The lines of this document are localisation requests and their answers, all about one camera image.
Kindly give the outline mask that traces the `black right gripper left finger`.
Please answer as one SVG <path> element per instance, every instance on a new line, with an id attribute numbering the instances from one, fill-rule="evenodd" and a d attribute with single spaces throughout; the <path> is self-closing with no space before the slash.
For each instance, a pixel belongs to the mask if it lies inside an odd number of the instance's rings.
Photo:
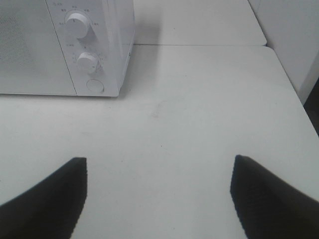
<path id="1" fill-rule="evenodd" d="M 87 159 L 70 159 L 0 207 L 2 239 L 69 239 L 87 198 Z"/>

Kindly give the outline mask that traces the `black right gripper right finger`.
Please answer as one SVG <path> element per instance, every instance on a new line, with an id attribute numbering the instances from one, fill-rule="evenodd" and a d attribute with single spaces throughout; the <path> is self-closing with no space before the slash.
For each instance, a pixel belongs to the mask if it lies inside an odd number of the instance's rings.
<path id="1" fill-rule="evenodd" d="M 230 194 L 249 239 L 317 239 L 319 203 L 250 157 L 236 155 Z"/>

